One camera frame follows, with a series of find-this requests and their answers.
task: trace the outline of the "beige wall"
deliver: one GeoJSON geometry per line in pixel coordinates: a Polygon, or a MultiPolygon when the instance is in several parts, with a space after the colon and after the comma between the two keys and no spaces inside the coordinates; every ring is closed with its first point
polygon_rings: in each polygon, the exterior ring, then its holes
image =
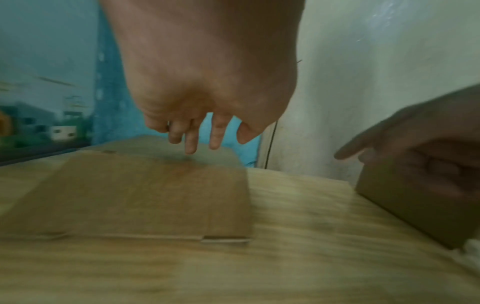
{"type": "Polygon", "coordinates": [[[478,0],[309,0],[268,169],[355,182],[334,151],[406,105],[480,82],[478,0]]]}

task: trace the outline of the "bare skin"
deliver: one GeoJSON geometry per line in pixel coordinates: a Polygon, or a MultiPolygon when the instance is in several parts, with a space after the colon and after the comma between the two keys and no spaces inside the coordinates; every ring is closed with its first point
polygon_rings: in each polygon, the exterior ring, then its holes
{"type": "Polygon", "coordinates": [[[429,191],[480,198],[480,86],[404,108],[335,154],[375,164],[393,158],[399,174],[429,191]]]}
{"type": "Polygon", "coordinates": [[[185,134],[196,151],[213,112],[210,148],[233,116],[240,143],[285,111],[297,82],[296,40],[303,1],[101,0],[118,42],[131,96],[145,124],[185,134]]]}

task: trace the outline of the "wooden table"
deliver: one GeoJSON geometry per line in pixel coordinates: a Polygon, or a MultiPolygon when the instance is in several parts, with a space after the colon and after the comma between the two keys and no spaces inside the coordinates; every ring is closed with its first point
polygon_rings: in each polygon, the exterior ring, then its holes
{"type": "MultiPolygon", "coordinates": [[[[0,167],[0,213],[71,155],[0,167]]],[[[248,245],[0,242],[0,303],[480,303],[446,250],[345,182],[249,169],[248,245]]]]}

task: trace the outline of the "flat cardboard box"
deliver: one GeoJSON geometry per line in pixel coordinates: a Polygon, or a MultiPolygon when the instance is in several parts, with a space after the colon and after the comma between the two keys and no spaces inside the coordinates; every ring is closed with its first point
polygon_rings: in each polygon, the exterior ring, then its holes
{"type": "Polygon", "coordinates": [[[395,174],[391,161],[365,166],[356,191],[448,248],[463,247],[480,228],[480,202],[417,189],[395,174]]]}
{"type": "Polygon", "coordinates": [[[169,146],[151,136],[77,152],[0,218],[0,236],[248,241],[247,173],[233,151],[215,158],[203,147],[200,162],[169,146]]]}

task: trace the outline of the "hand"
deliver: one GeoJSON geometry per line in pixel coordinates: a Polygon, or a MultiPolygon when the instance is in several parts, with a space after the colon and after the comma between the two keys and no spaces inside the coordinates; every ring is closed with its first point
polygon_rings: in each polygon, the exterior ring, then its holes
{"type": "Polygon", "coordinates": [[[480,197],[480,86],[404,108],[335,154],[377,163],[393,157],[410,182],[455,198],[480,197]]]}
{"type": "Polygon", "coordinates": [[[145,124],[185,134],[197,149],[213,112],[210,147],[222,143],[233,115],[240,143],[285,111],[297,81],[296,39],[303,1],[103,0],[130,93],[145,124]]]}

